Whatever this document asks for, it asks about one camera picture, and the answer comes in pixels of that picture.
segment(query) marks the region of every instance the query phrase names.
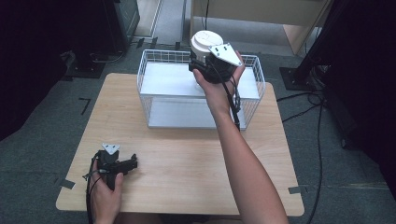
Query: wooden table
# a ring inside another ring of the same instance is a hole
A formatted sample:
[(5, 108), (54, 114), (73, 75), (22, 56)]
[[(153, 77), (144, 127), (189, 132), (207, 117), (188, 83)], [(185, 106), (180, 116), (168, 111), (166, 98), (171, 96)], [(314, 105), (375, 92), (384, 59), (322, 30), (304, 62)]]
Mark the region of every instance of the wooden table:
[[(271, 176), (288, 216), (302, 215), (301, 194), (289, 192), (298, 184), (271, 84), (242, 135)], [(138, 158), (138, 168), (124, 178), (122, 212), (239, 214), (217, 131), (148, 128), (136, 76), (127, 74), (106, 77), (66, 177), (76, 185), (61, 189), (58, 209), (86, 210), (82, 176), (102, 143), (120, 144), (120, 161), (134, 153)]]

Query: white cylindrical object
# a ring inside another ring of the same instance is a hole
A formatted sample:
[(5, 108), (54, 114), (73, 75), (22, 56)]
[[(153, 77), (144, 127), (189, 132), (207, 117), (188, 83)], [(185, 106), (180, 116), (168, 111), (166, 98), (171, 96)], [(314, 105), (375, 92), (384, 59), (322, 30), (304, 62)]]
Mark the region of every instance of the white cylindrical object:
[(209, 47), (222, 45), (223, 39), (220, 35), (203, 30), (197, 32), (191, 39), (191, 50), (196, 54), (197, 60), (205, 62), (205, 57), (210, 55)]

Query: white tag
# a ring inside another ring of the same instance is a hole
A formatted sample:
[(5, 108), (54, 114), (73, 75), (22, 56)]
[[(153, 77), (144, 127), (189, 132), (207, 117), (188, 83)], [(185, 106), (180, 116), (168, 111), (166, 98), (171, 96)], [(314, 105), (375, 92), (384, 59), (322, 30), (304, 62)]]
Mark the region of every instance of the white tag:
[(213, 55), (215, 55), (216, 58), (224, 62), (238, 67), (242, 65), (238, 55), (236, 55), (235, 50), (233, 50), (233, 47), (231, 47), (230, 44), (211, 46), (209, 47), (209, 50)]
[(108, 152), (108, 154), (113, 155), (117, 150), (119, 150), (120, 145), (102, 143), (102, 147)]

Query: gray carpet floor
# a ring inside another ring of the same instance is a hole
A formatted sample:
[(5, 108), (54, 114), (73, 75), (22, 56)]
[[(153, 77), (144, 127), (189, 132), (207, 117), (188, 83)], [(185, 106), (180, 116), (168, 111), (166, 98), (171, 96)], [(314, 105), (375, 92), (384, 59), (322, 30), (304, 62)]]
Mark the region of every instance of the gray carpet floor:
[[(171, 42), (179, 39), (177, 34)], [(148, 48), (149, 43), (138, 49), (132, 44), (120, 60), (106, 65), (100, 78), (74, 77), (59, 81), (23, 127), (0, 142), (1, 224), (87, 223), (84, 212), (56, 208), (61, 181), (73, 160), (106, 75), (136, 74), (142, 51)], [(156, 49), (173, 48), (172, 45), (156, 46)], [(285, 89), (278, 68), (297, 67), (301, 57), (263, 50), (250, 52), (249, 48), (243, 50), (243, 45), (239, 50), (259, 56), (265, 80), (273, 84), (277, 98), (299, 93)], [(87, 101), (80, 98), (91, 99), (85, 111)], [(306, 96), (300, 96), (279, 102), (278, 106), (282, 119), (286, 119), (311, 104)], [(341, 136), (326, 107), (320, 123), (323, 180), (321, 186), (318, 185), (318, 116), (317, 107), (284, 123), (305, 209), (301, 217), (290, 217), (290, 223), (306, 223), (319, 187), (321, 192), (312, 223), (396, 223), (396, 202), (377, 164), (359, 150), (341, 147)]]

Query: white plastic container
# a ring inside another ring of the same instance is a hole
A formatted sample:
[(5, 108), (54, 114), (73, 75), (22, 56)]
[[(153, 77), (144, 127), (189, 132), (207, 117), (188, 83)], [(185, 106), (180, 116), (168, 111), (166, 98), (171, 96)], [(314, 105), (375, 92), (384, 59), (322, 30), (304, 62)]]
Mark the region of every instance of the white plastic container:
[[(238, 90), (241, 130), (245, 130), (265, 91), (259, 58), (242, 55), (246, 69)], [(189, 71), (188, 51), (146, 49), (137, 73), (137, 89), (150, 128), (215, 129), (205, 94)]]

